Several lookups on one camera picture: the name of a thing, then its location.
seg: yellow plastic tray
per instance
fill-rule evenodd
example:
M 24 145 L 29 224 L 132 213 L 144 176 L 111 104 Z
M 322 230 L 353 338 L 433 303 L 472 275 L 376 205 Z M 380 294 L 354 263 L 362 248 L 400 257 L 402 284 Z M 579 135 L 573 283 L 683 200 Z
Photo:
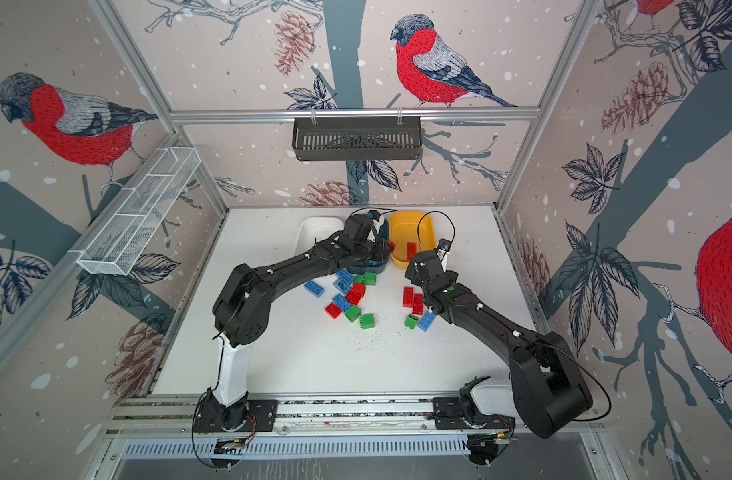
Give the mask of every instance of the yellow plastic tray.
M 406 258 L 406 247 L 409 242 L 417 244 L 417 253 L 419 253 L 417 224 L 423 215 L 424 212 L 417 210 L 400 210 L 390 217 L 390 241 L 395 244 L 395 250 L 390 258 L 393 264 L 401 270 L 409 267 L 409 261 Z M 422 251 L 435 248 L 435 229 L 433 219 L 429 215 L 424 217 L 419 226 L 419 238 L 422 239 Z

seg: lego brick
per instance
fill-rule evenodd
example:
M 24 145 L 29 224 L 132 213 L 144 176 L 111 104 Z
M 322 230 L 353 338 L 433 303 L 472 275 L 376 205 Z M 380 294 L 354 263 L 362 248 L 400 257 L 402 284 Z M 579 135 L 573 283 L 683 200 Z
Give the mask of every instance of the lego brick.
M 344 280 L 347 283 L 352 283 L 355 281 L 355 275 L 351 274 L 347 270 L 340 270 L 337 272 L 337 276 L 340 278 L 340 280 Z
M 337 318 L 339 314 L 342 313 L 342 310 L 333 303 L 329 303 L 326 307 L 326 313 L 331 315 L 331 318 Z
M 360 296 L 363 296 L 366 294 L 366 286 L 362 283 L 353 283 L 353 289 L 351 292 L 355 292 Z
M 417 254 L 417 244 L 414 242 L 409 242 L 408 245 L 406 245 L 406 260 L 411 260 L 411 258 Z
M 347 312 L 344 313 L 344 316 L 347 317 L 349 321 L 354 322 L 356 318 L 361 316 L 361 309 L 353 305 Z
M 414 327 L 417 326 L 418 322 L 419 322 L 419 319 L 417 317 L 409 314 L 409 316 L 406 317 L 406 321 L 403 324 L 405 326 L 409 327 L 411 330 L 414 330 Z
M 339 280 L 338 282 L 333 284 L 334 288 L 339 290 L 343 295 L 346 295 L 350 293 L 350 290 L 352 290 L 353 286 L 352 284 L 346 282 L 344 279 Z
M 332 300 L 333 304 L 339 307 L 342 312 L 347 312 L 352 306 L 350 302 L 344 299 L 344 295 L 338 293 Z
M 355 290 L 350 290 L 350 293 L 348 293 L 344 299 L 347 300 L 351 305 L 357 305 L 361 302 L 361 299 L 363 298 L 363 295 L 356 292 Z
M 363 330 L 372 329 L 375 326 L 376 326 L 376 323 L 373 320 L 373 313 L 368 313 L 366 315 L 361 316 L 361 328 Z
M 304 290 L 312 293 L 314 296 L 321 298 L 321 295 L 323 294 L 323 288 L 322 286 L 318 285 L 317 283 L 310 280 L 309 282 L 304 284 Z
M 411 312 L 414 315 L 421 315 L 424 312 L 424 303 L 422 303 L 422 294 L 414 293 L 414 304 Z
M 376 285 L 377 284 L 377 274 L 374 272 L 366 272 L 363 274 L 363 280 L 366 285 Z
M 435 317 L 437 315 L 432 312 L 426 312 L 424 315 L 422 315 L 422 318 L 419 319 L 419 329 L 423 332 L 426 332 L 427 329 L 429 329 L 429 326 L 433 324 L 433 320 L 435 320 Z
M 413 307 L 413 287 L 405 286 L 403 288 L 403 306 Z

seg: white tabletop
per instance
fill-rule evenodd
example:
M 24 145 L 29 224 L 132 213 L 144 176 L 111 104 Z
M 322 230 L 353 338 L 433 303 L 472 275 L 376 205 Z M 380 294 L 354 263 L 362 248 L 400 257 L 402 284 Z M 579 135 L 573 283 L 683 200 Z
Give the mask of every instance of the white tabletop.
M 230 212 L 190 308 L 181 323 L 154 394 L 201 394 L 215 380 L 219 341 L 211 307 L 232 269 L 274 264 L 294 255 L 299 225 L 310 216 L 345 219 L 340 208 L 236 209 Z M 419 206 L 415 210 L 433 210 Z M 448 269 L 459 273 L 487 305 L 533 329 L 505 245 L 488 206 L 443 206 L 457 227 Z M 434 215 L 436 237 L 451 238 L 451 226 Z M 316 280 L 318 299 L 299 286 L 275 300 L 269 326 L 254 343 L 251 393 L 415 393 L 458 390 L 475 376 L 506 379 L 503 360 L 467 331 L 438 317 L 427 332 L 403 325 L 403 288 L 411 286 L 391 263 L 367 286 L 363 313 L 376 328 L 361 330 L 344 315 L 333 320 L 323 309 L 338 292 L 333 276 Z

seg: green lego brick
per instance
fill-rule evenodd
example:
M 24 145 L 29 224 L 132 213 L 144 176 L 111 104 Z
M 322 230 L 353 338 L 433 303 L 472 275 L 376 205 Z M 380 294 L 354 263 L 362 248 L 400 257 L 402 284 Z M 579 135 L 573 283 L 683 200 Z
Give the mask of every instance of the green lego brick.
M 404 323 L 404 325 L 409 327 L 411 330 L 414 330 L 414 328 L 416 328 L 418 322 L 419 322 L 419 319 L 415 315 L 409 315 L 406 317 L 406 322 Z
M 353 305 L 344 313 L 344 316 L 347 317 L 349 321 L 354 322 L 356 318 L 361 316 L 361 309 L 358 308 L 358 305 Z
M 376 324 L 373 321 L 373 314 L 368 313 L 367 315 L 361 316 L 361 328 L 363 330 L 365 329 L 372 329 L 376 326 Z

